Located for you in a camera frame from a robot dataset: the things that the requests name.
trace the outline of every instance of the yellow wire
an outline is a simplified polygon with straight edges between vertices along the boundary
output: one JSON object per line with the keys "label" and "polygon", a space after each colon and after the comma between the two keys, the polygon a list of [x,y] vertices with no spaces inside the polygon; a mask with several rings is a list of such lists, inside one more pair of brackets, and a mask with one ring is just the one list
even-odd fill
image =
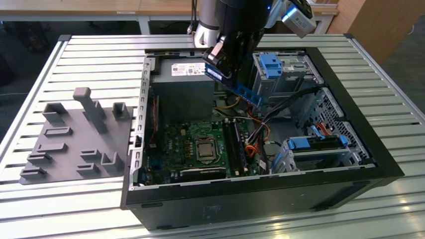
{"label": "yellow wire", "polygon": [[230,109],[230,108],[233,108],[234,106],[237,106],[238,102],[239,102],[239,97],[237,97],[237,99],[235,99],[235,103],[234,103],[233,105],[230,105],[230,106],[219,106],[219,107],[214,107],[213,109],[214,109],[214,110],[225,110],[225,109]]}

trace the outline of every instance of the wooden cabinet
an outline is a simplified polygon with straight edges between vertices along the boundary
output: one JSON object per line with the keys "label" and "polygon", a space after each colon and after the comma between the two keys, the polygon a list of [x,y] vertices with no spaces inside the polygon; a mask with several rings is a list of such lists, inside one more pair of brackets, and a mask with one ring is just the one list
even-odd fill
{"label": "wooden cabinet", "polygon": [[339,0],[327,33],[350,33],[378,63],[425,12],[425,0]]}

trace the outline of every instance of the black cable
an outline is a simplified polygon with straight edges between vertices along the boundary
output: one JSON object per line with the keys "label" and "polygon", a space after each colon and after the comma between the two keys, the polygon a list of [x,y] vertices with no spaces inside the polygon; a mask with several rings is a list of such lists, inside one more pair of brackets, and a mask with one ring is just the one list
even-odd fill
{"label": "black cable", "polygon": [[278,147],[280,147],[280,143],[279,142],[275,142],[275,141],[268,141],[270,144],[275,144]]}
{"label": "black cable", "polygon": [[316,93],[320,90],[322,87],[324,87],[324,86],[323,85],[318,85],[316,87],[311,87],[311,88],[303,89],[303,90],[298,91],[296,93],[294,93],[280,103],[278,103],[271,108],[271,110],[264,114],[264,116],[263,116],[263,118],[260,120],[258,128],[251,132],[250,136],[247,137],[247,143],[252,142],[252,140],[255,139],[255,137],[256,137],[263,125],[278,114],[278,112],[280,112],[284,108],[287,108],[300,96],[303,96],[306,94]]}

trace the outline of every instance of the blue connector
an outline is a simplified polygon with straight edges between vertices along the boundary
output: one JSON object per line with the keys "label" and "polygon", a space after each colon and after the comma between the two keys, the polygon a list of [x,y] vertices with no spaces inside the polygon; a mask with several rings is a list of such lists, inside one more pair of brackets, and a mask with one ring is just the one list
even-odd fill
{"label": "blue connector", "polygon": [[339,141],[340,141],[343,147],[346,147],[347,146],[347,139],[343,135],[339,136]]}
{"label": "blue connector", "polygon": [[324,139],[324,136],[318,132],[315,126],[311,126],[311,130],[312,130],[314,134],[316,135],[316,137],[319,137],[320,139]]}
{"label": "blue connector", "polygon": [[287,141],[287,147],[290,150],[300,149],[300,148],[310,148],[310,144],[306,138],[291,138]]}
{"label": "blue connector", "polygon": [[282,74],[280,62],[275,54],[259,54],[259,64],[267,79],[278,79]]}

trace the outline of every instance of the aluminum table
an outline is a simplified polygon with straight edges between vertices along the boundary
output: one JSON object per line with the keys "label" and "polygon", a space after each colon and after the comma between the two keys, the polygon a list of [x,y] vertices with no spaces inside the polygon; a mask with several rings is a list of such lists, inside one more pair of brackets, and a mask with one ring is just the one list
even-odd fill
{"label": "aluminum table", "polygon": [[0,238],[416,238],[425,236],[425,117],[354,39],[266,35],[259,47],[318,47],[406,176],[334,210],[149,232],[121,211],[122,177],[22,186],[47,102],[74,87],[102,107],[137,107],[145,49],[193,48],[185,35],[73,36],[58,41],[0,144]]}

